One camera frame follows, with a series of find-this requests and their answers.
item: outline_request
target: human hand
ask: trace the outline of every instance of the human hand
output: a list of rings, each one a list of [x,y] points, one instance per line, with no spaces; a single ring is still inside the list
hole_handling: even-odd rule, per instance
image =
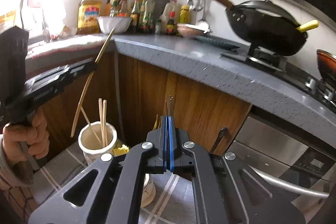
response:
[[[30,145],[28,153],[35,156],[36,159],[45,157],[49,151],[47,120],[42,108],[36,111],[31,121],[31,127],[6,125],[2,133],[3,151],[10,167],[19,161],[27,160],[18,142],[27,142]]]

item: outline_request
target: yellow handle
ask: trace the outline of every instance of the yellow handle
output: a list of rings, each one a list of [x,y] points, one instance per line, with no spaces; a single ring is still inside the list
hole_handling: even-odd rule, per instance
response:
[[[306,32],[306,31],[309,31],[309,30],[313,30],[315,28],[317,28],[319,26],[319,22],[314,19],[310,22],[307,22],[299,27],[297,27],[296,29],[299,31],[299,32]]]

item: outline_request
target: gas stove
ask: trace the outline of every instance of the gas stove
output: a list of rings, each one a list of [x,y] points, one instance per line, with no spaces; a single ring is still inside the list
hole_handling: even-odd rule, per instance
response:
[[[304,70],[287,62],[287,58],[263,48],[240,47],[222,50],[221,56],[238,60],[273,75],[312,96],[336,114],[335,90]]]

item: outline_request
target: yellow bottle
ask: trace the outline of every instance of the yellow bottle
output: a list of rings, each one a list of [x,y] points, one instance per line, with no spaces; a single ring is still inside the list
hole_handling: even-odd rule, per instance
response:
[[[97,17],[100,9],[100,0],[82,0],[78,8],[77,34],[99,33]]]
[[[190,13],[189,13],[189,6],[188,5],[182,5],[180,14],[178,17],[179,23],[189,23],[190,22]]]

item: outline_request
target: cabinet door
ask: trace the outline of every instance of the cabinet door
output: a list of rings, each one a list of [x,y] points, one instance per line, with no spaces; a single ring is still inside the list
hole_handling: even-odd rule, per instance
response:
[[[223,153],[243,124],[251,105],[227,93],[151,64],[120,55],[120,101],[127,143],[146,140],[156,115],[165,115],[164,101],[174,97],[175,126],[208,151],[219,130],[229,132],[215,153]]]

